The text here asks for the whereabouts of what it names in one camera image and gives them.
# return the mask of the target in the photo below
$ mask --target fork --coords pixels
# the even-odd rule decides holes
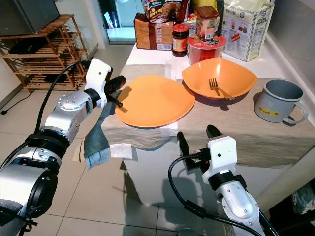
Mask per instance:
[[[219,92],[218,92],[218,90],[220,90],[223,93],[224,98],[229,99],[229,100],[234,100],[235,99],[235,97],[231,96],[230,94],[228,94],[227,92],[225,92],[223,89],[221,89],[218,86],[216,78],[209,79],[209,86],[210,86],[210,89],[211,90],[215,90],[218,95],[220,95]]]

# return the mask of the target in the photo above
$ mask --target orange plate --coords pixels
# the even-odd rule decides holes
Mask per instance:
[[[195,98],[182,84],[159,75],[134,79],[119,95],[124,105],[116,107],[117,117],[137,127],[158,127],[183,117]]]
[[[222,58],[203,60],[183,71],[183,79],[192,91],[209,99],[224,99],[220,91],[218,96],[210,89],[210,78],[216,78],[218,85],[233,97],[247,93],[257,81],[250,70]]]

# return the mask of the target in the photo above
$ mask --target beige tablecloth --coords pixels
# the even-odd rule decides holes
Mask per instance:
[[[164,73],[164,65],[128,65],[121,72],[126,84],[144,74]],[[236,140],[240,165],[277,167],[296,163],[315,143],[315,128],[308,120],[290,127],[259,118],[253,109],[254,99],[267,81],[258,79],[251,91],[236,101],[211,101],[196,94],[192,110],[178,120],[178,131],[184,133],[191,152],[205,147],[206,127],[212,124]],[[300,116],[301,111],[296,109],[293,117]],[[108,116],[101,128],[110,145],[129,143],[150,149],[170,140],[161,135],[160,128],[131,127],[115,115]]]

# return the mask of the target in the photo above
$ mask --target white table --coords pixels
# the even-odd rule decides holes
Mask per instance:
[[[233,61],[249,70],[259,78],[288,78],[294,80],[294,74],[288,74],[283,62],[275,56],[272,42],[265,42],[259,58],[244,62],[223,54],[224,59]],[[166,65],[165,74],[174,80],[182,79],[181,72],[190,66],[187,57],[176,58],[171,51],[141,50],[134,46],[126,65]],[[144,204],[168,207],[182,207],[174,196],[167,178],[170,163],[179,156],[176,137],[160,148],[151,150],[133,149],[132,160],[124,160],[130,177]],[[305,170],[315,168],[315,149],[305,155],[296,165],[282,166],[277,169],[237,166],[237,173],[242,174],[247,182],[249,192],[258,200],[262,210],[268,210],[293,191],[299,189],[315,177]],[[200,204],[207,210],[216,211],[214,194],[209,185],[203,183],[201,171],[195,170],[187,173],[183,163],[178,164],[174,170],[175,183],[184,198]]]

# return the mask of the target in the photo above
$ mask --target doorway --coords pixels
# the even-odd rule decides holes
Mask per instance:
[[[144,13],[141,0],[98,0],[109,43],[134,43],[133,19]]]

